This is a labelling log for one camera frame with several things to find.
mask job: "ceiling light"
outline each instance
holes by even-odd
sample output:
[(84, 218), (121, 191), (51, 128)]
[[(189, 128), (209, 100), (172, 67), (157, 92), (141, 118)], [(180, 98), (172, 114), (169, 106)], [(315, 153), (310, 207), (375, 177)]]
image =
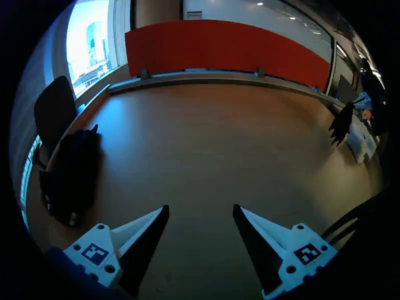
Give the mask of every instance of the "ceiling light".
[(339, 49), (339, 51), (341, 52), (341, 54), (344, 55), (345, 58), (347, 57), (346, 52), (342, 49), (342, 47), (340, 47), (340, 46), (337, 44), (337, 45), (336, 45), (336, 48)]

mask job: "red partition panel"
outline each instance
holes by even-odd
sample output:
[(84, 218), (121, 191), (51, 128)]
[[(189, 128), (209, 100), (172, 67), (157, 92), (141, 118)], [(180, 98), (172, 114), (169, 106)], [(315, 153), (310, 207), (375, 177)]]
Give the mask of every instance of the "red partition panel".
[(325, 89), (330, 64), (282, 35), (241, 23), (181, 20), (125, 33), (129, 72), (210, 68), (256, 72)]

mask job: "glass wall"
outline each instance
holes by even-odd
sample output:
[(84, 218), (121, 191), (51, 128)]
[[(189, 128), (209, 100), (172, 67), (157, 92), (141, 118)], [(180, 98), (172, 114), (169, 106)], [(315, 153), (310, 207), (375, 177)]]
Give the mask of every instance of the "glass wall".
[(66, 58), (76, 96), (112, 70), (107, 17), (109, 0), (78, 0), (66, 35)]
[(183, 18), (223, 20), (263, 28), (303, 45), (329, 64), (332, 62), (331, 35), (280, 0), (184, 0)]

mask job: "black bag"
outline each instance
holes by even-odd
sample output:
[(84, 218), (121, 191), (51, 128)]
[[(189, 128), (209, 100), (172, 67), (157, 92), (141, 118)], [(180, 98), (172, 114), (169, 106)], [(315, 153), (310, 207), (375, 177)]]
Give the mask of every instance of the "black bag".
[(100, 135), (96, 124), (64, 137), (51, 171), (40, 172), (42, 200), (55, 219), (76, 227), (95, 202), (101, 162)]

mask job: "wooden desk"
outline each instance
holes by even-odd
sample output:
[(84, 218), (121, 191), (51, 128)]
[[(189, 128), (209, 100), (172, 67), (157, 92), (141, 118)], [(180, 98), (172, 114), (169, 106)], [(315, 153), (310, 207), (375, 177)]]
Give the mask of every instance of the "wooden desk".
[(34, 238), (65, 248), (96, 222), (114, 228), (168, 204), (139, 299), (258, 299), (233, 204), (322, 233), (376, 193), (347, 145), (331, 146), (333, 115), (310, 96), (188, 84), (110, 97), (105, 90), (94, 101), (71, 127), (98, 124), (102, 135), (104, 161), (86, 223), (70, 229), (46, 217), (39, 230), (32, 203), (28, 222)]

